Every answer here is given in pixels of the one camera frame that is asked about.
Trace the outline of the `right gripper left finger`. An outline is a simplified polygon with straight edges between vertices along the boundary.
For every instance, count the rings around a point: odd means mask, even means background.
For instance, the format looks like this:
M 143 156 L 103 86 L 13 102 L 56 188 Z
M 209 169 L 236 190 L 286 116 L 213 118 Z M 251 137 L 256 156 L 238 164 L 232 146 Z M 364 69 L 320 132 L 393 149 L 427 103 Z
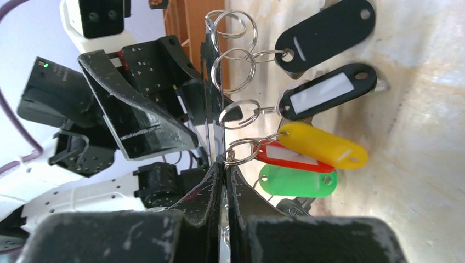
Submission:
M 61 213 L 27 240 L 22 262 L 215 262 L 222 165 L 164 211 Z

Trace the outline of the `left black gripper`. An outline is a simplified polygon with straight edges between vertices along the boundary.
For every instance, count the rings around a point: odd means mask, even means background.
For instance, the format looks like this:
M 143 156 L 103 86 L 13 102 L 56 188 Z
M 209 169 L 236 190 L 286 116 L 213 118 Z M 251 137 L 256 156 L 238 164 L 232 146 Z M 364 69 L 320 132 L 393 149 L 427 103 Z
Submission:
M 126 160 L 199 146 L 198 136 L 184 123 L 205 124 L 203 77 L 176 36 L 109 55 L 104 50 L 84 53 L 77 61 Z M 223 98 L 226 106 L 231 104 Z

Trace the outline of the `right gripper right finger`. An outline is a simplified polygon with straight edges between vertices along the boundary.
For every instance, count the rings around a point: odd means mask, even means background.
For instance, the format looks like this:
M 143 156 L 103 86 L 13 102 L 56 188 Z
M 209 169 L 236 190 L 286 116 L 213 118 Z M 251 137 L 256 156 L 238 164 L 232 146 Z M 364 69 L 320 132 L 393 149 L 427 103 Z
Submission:
M 372 217 L 289 216 L 237 166 L 226 172 L 231 262 L 406 262 L 393 230 Z

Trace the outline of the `green key tag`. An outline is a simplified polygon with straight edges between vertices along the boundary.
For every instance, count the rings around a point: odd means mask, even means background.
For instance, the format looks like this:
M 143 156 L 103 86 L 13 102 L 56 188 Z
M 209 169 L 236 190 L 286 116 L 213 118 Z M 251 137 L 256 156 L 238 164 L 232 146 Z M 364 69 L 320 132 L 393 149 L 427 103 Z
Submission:
M 260 170 L 258 182 L 274 196 L 324 198 L 335 191 L 338 178 L 335 171 L 317 173 L 267 164 Z

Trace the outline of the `red key tag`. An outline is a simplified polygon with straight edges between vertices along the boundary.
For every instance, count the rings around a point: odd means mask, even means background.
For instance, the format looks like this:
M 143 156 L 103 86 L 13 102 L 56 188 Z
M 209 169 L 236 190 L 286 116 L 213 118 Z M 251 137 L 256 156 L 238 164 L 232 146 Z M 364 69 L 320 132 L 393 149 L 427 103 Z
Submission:
M 318 161 L 289 148 L 284 147 L 278 141 L 264 140 L 255 156 L 258 161 L 292 169 L 306 170 L 317 173 L 331 173 L 334 167 Z

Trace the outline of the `yellow key tag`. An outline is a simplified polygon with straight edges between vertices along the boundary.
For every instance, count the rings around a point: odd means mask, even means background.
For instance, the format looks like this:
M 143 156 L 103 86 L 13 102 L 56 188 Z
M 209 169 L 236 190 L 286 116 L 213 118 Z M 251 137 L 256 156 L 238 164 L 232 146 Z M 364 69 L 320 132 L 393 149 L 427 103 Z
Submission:
M 361 145 L 302 122 L 289 122 L 277 131 L 284 147 L 338 169 L 359 169 L 368 153 Z

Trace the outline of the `black white-label key tag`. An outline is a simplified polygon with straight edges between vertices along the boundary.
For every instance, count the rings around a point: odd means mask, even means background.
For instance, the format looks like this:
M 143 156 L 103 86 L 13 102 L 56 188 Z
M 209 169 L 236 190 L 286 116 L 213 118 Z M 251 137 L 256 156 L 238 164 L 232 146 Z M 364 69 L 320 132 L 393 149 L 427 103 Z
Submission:
M 376 84 L 373 67 L 347 64 L 290 89 L 277 108 L 282 117 L 299 121 L 359 98 L 374 90 Z

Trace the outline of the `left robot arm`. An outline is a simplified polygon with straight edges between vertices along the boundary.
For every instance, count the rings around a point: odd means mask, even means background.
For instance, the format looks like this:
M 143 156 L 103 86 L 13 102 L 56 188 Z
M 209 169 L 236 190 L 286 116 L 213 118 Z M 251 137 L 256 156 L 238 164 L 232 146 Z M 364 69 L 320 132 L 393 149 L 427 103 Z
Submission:
M 1 222 L 1 253 L 22 250 L 33 236 L 34 262 L 127 254 L 169 260 L 180 245 L 207 258 L 218 243 L 222 175 L 194 126 L 218 125 L 231 100 L 193 68 L 175 36 L 85 53 L 78 63 L 84 116 L 66 115 L 49 166 L 89 178 L 113 163 L 116 150 L 129 161 L 198 150 L 203 165 L 190 172 L 193 186 L 185 186 L 173 165 L 153 163 L 109 181 L 47 192 Z

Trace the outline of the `orange compartment tray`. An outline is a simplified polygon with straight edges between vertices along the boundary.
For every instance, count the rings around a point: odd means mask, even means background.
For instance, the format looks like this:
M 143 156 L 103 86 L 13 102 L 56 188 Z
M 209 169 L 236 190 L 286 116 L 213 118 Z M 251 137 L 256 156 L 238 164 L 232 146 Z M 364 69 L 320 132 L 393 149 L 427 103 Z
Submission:
M 175 35 L 193 67 L 201 71 L 201 43 L 206 39 L 205 16 L 224 10 L 220 0 L 148 1 L 151 9 L 161 9 L 167 35 Z

